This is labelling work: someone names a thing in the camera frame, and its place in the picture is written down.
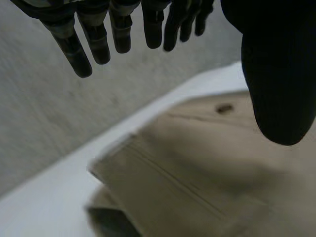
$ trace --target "hand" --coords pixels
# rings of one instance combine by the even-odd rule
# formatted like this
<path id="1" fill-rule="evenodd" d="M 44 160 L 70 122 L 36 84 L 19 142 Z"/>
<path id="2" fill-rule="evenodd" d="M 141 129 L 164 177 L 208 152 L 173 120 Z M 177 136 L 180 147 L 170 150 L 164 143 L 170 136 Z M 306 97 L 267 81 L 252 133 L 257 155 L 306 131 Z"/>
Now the hand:
<path id="1" fill-rule="evenodd" d="M 298 143 L 316 115 L 316 4 L 294 0 L 221 0 L 243 33 L 242 68 L 262 133 Z"/>

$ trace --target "gray floor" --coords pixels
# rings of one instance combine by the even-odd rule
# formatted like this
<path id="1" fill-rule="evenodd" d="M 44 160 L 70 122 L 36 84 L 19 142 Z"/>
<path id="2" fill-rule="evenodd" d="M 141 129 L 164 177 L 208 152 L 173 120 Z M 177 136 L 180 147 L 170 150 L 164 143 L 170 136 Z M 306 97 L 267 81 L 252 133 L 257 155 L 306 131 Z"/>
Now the gray floor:
<path id="1" fill-rule="evenodd" d="M 240 59 L 241 35 L 219 4 L 206 33 L 179 43 L 171 53 L 145 46 L 142 13 L 132 18 L 132 49 L 114 50 L 106 66 L 78 78 L 38 20 L 0 1 L 0 195 L 104 132 L 137 109 L 199 72 Z"/>

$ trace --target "hole in fabric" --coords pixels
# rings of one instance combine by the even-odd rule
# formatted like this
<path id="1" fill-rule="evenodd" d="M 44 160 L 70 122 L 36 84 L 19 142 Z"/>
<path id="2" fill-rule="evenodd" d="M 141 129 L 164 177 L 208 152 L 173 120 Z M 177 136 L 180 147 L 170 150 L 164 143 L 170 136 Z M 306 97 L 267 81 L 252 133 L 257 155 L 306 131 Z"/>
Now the hole in fabric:
<path id="1" fill-rule="evenodd" d="M 222 104 L 216 108 L 216 112 L 220 115 L 226 115 L 234 111 L 234 107 L 231 104 Z"/>

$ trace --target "white surface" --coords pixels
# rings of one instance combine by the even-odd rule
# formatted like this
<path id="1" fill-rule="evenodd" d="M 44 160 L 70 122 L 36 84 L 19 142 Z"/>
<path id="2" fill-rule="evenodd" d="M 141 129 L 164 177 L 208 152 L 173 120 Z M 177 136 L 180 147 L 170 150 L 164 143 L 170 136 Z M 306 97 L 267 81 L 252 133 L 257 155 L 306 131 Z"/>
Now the white surface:
<path id="1" fill-rule="evenodd" d="M 240 63 L 197 75 L 6 195 L 0 200 L 0 236 L 94 236 L 84 206 L 100 185 L 87 171 L 97 155 L 185 98 L 246 89 Z"/>

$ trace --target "khaki cloth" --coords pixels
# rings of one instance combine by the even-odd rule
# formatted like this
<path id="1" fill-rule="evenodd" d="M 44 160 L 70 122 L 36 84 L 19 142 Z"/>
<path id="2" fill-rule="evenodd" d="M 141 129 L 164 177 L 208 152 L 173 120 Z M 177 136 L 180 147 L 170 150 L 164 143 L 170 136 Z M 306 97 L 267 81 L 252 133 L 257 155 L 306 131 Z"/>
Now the khaki cloth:
<path id="1" fill-rule="evenodd" d="M 314 124 L 300 144 L 275 144 L 247 92 L 207 96 L 171 108 L 91 172 L 145 237 L 313 237 L 315 135 Z"/>

